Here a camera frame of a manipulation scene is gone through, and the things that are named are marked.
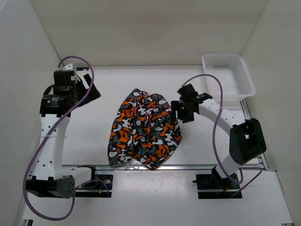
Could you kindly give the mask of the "orange camouflage shorts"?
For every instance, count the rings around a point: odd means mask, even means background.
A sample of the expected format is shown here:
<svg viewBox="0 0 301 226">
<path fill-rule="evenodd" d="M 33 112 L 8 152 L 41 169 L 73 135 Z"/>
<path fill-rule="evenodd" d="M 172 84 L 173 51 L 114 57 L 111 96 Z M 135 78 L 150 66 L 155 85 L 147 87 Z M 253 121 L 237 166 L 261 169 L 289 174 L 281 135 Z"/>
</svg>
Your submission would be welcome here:
<svg viewBox="0 0 301 226">
<path fill-rule="evenodd" d="M 160 94 L 134 89 L 122 102 L 108 142 L 109 165 L 136 160 L 156 170 L 182 140 L 172 108 Z"/>
</svg>

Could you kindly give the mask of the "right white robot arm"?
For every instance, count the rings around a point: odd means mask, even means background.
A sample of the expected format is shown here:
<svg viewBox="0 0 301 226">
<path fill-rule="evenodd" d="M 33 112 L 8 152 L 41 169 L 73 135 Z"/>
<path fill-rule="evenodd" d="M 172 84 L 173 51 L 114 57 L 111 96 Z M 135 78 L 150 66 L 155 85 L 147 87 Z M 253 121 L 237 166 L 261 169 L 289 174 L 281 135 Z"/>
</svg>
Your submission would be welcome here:
<svg viewBox="0 0 301 226">
<path fill-rule="evenodd" d="M 212 169 L 211 182 L 216 188 L 222 188 L 228 180 L 234 181 L 232 174 L 240 170 L 250 160 L 266 152 L 260 122 L 236 116 L 222 108 L 212 96 L 199 94 L 192 84 L 181 87 L 178 91 L 180 99 L 172 101 L 172 111 L 183 123 L 194 121 L 197 113 L 214 123 L 213 135 L 217 127 L 226 132 L 230 138 L 229 154 Z"/>
</svg>

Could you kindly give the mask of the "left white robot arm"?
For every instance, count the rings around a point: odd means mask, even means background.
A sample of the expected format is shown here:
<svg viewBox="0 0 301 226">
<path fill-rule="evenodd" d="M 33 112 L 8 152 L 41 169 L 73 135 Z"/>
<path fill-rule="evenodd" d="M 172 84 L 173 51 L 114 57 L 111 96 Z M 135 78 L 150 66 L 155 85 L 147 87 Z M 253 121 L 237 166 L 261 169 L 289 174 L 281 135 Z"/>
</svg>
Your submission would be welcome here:
<svg viewBox="0 0 301 226">
<path fill-rule="evenodd" d="M 65 133 L 76 104 L 84 106 L 101 96 L 96 87 L 89 91 L 73 69 L 54 72 L 54 84 L 43 94 L 40 104 L 41 150 L 34 160 L 32 175 L 26 180 L 25 190 L 37 197 L 65 198 L 73 196 L 82 183 L 87 188 L 98 185 L 94 167 L 79 166 L 64 170 L 62 166 Z"/>
</svg>

